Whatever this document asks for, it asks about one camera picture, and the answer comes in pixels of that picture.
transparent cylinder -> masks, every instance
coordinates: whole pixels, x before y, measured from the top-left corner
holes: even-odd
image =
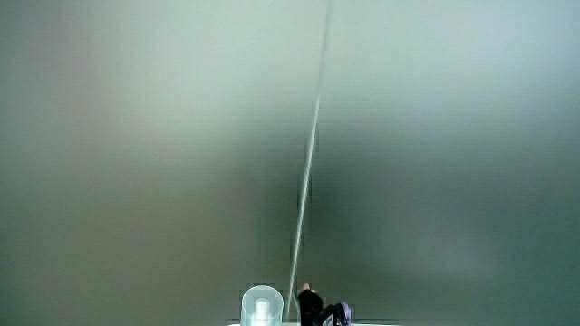
[[[242,298],[240,326],[282,326],[284,299],[275,288],[258,285]]]

wire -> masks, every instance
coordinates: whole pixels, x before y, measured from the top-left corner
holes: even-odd
[[[298,301],[295,298],[294,287],[296,277],[296,267],[298,265],[298,254],[300,249],[300,241],[302,239],[302,229],[305,220],[306,198],[308,195],[308,184],[310,182],[310,169],[312,166],[312,154],[314,151],[314,139],[316,138],[316,127],[318,126],[318,111],[320,109],[320,96],[324,81],[324,71],[326,64],[326,53],[328,52],[328,35],[330,33],[331,15],[333,11],[333,0],[328,1],[328,9],[326,10],[326,26],[324,28],[323,49],[320,56],[320,68],[318,71],[318,83],[316,84],[316,104],[314,106],[314,118],[312,128],[310,130],[310,141],[308,142],[308,151],[306,155],[306,165],[304,167],[304,182],[302,186],[302,194],[300,197],[300,208],[298,211],[298,226],[296,227],[296,241],[294,246],[294,256],[292,260],[292,271],[290,273],[290,289],[288,291],[288,304],[286,305],[285,319],[288,320],[290,314],[290,302],[294,299],[296,310],[300,313]]]

ceiling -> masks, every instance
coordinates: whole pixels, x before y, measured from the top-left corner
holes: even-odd
[[[286,297],[324,1],[4,1],[2,324]],[[297,281],[358,321],[578,324],[580,4],[336,1]]]

black object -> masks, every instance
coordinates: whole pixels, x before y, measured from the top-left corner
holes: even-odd
[[[331,304],[323,309],[323,300],[310,290],[302,291],[298,295],[298,302],[300,303],[301,326],[323,326],[331,316],[333,316],[333,326],[351,325],[351,309],[344,302]]]

